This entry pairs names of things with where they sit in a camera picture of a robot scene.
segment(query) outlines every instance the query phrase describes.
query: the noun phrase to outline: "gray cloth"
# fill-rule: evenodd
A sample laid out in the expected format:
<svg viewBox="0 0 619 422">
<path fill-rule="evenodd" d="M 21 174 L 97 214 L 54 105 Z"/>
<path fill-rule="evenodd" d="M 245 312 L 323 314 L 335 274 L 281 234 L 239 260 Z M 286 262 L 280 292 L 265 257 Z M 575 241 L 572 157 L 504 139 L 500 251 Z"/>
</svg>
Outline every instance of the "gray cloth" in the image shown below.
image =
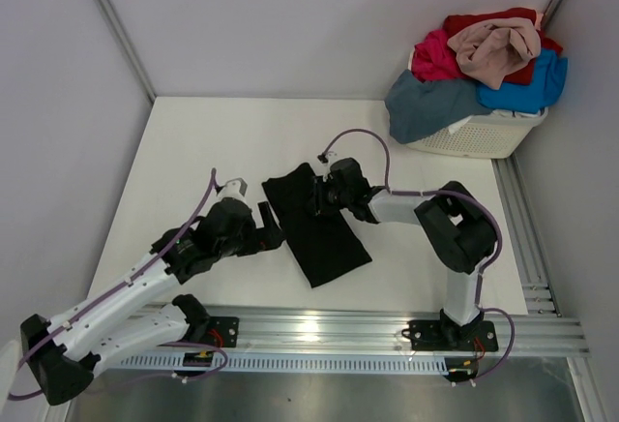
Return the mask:
<svg viewBox="0 0 619 422">
<path fill-rule="evenodd" d="M 477 102 L 475 95 L 472 80 L 422 83 L 406 70 L 385 98 L 389 133 L 398 143 L 406 144 L 433 135 L 469 115 L 492 113 L 492 109 Z"/>
</svg>

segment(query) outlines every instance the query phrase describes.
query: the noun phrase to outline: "metal floor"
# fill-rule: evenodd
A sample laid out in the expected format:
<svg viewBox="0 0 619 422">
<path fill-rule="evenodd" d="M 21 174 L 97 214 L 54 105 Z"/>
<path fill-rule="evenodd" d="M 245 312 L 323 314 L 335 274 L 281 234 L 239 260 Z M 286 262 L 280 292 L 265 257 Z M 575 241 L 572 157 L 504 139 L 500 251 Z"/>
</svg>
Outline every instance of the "metal floor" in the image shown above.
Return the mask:
<svg viewBox="0 0 619 422">
<path fill-rule="evenodd" d="M 136 371 L 109 371 L 121 382 Z M 100 387 L 101 382 L 93 385 Z M 143 381 L 83 394 L 68 421 L 370 422 L 584 420 L 565 359 L 514 358 L 497 374 L 451 388 L 442 377 L 221 373 L 182 385 Z"/>
</svg>

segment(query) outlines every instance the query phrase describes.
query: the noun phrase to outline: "clothing pile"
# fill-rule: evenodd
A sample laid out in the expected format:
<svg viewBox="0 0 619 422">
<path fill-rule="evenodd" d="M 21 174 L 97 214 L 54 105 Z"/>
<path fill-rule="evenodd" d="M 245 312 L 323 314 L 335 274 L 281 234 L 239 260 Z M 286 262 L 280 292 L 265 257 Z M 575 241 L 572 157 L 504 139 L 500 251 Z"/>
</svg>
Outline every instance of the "clothing pile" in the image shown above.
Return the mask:
<svg viewBox="0 0 619 422">
<path fill-rule="evenodd" d="M 539 117 L 559 99 L 568 70 L 563 47 L 542 31 L 542 18 L 526 8 L 449 15 L 415 45 L 409 69 L 385 99 L 391 135 L 410 143 L 473 115 L 505 116 L 505 110 Z"/>
</svg>

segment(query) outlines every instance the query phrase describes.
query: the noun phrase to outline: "white wall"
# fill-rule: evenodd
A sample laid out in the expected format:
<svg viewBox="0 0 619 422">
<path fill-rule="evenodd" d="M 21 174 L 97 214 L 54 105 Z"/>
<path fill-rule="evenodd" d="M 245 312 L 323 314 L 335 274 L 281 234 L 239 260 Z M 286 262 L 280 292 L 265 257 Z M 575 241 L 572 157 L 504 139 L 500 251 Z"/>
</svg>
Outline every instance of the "white wall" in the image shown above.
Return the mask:
<svg viewBox="0 0 619 422">
<path fill-rule="evenodd" d="M 551 26 L 570 58 L 563 98 L 518 148 L 564 314 L 580 317 L 619 418 L 619 5 L 568 0 Z"/>
<path fill-rule="evenodd" d="M 158 94 L 383 99 L 445 15 L 547 0 L 113 0 Z"/>
<path fill-rule="evenodd" d="M 85 297 L 150 107 L 93 0 L 0 0 L 0 20 L 2 346 Z"/>
</svg>

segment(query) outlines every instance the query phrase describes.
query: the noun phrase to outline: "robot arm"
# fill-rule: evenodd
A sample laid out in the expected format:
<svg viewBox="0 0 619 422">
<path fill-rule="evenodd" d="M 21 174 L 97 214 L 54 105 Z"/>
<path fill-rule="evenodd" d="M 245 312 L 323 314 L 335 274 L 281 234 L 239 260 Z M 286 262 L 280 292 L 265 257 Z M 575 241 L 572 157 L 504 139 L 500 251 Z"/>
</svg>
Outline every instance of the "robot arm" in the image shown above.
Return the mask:
<svg viewBox="0 0 619 422">
<path fill-rule="evenodd" d="M 172 240 L 178 228 L 167 231 L 125 276 L 92 307 L 87 299 L 65 313 L 45 319 L 33 315 L 21 324 L 24 354 L 62 327 L 28 359 L 28 365 L 48 402 L 59 405 L 81 393 L 110 365 L 168 342 L 199 341 L 209 321 L 204 307 L 191 295 L 177 296 L 160 311 L 130 324 L 136 310 L 197 274 L 207 272 L 228 256 L 248 256 L 278 248 L 283 234 L 268 203 L 258 205 L 264 227 L 257 228 L 245 203 L 246 183 L 229 181 L 206 217 L 196 219 L 172 248 L 147 270 L 141 269 Z M 70 319 L 80 315 L 78 320 Z"/>
<path fill-rule="evenodd" d="M 491 223 L 479 207 L 453 193 L 472 196 L 458 182 L 449 182 L 432 196 L 390 192 L 385 187 L 372 187 L 352 158 L 335 161 L 334 155 L 329 155 L 319 159 L 329 171 L 314 180 L 311 209 L 316 215 L 346 208 L 363 222 L 398 222 L 424 230 L 432 248 L 449 268 L 441 328 L 446 340 L 456 346 L 483 320 L 476 301 L 479 269 L 497 242 Z"/>
</svg>

